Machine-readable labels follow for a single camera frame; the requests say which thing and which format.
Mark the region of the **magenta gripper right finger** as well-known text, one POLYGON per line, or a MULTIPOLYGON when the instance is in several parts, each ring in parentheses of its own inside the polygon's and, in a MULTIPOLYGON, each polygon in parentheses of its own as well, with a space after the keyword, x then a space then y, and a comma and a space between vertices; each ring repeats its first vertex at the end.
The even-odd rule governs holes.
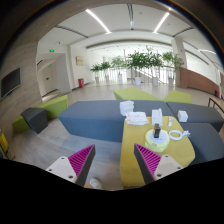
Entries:
POLYGON ((139 144, 134 145, 137 159, 145 184, 152 183, 182 169, 170 155, 160 155, 139 144))

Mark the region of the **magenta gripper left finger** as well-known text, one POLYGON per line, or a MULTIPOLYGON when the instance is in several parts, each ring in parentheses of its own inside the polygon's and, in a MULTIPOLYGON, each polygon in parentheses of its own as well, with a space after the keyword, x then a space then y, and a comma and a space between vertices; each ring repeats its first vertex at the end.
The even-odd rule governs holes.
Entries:
POLYGON ((94 156, 95 145, 90 145, 69 157, 59 157, 47 168, 47 171, 83 187, 94 156))

